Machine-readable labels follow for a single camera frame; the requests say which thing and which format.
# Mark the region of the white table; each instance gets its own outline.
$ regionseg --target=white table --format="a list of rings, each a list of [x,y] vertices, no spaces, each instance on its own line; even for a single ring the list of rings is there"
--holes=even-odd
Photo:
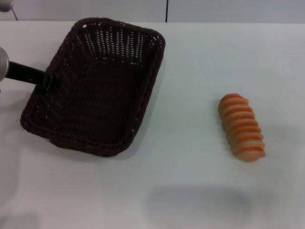
[[[165,56],[133,144],[60,149],[19,118],[33,90],[0,83],[1,229],[303,229],[305,25],[136,23]],[[10,59],[44,70],[73,22],[0,22]],[[217,104],[250,100],[266,157],[230,155]]]

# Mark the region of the bread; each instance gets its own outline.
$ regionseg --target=bread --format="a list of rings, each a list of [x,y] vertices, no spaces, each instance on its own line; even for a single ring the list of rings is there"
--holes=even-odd
[[[248,104],[249,101],[239,94],[227,94],[221,99],[218,112],[233,155],[252,162],[265,156],[265,144],[253,110]]]

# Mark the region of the gray wall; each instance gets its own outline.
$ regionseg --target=gray wall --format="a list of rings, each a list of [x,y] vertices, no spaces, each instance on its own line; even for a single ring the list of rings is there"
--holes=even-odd
[[[164,22],[166,0],[14,0],[14,10],[19,20]],[[169,0],[168,22],[305,23],[305,0]]]
[[[168,22],[305,23],[305,0],[169,0]]]

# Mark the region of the dark brown wicker basket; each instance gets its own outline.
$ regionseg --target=dark brown wicker basket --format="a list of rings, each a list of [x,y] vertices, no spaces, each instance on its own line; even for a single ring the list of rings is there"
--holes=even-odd
[[[61,83],[48,94],[34,89],[21,125],[61,148],[117,155],[142,123],[164,48],[154,30],[80,20],[46,70]]]

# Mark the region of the wicker basket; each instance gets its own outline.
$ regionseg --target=wicker basket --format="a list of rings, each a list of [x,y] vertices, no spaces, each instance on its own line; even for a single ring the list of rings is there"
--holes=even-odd
[[[164,48],[154,30],[80,20],[46,70],[61,83],[48,94],[34,89],[21,125],[61,148],[117,155],[142,123]]]

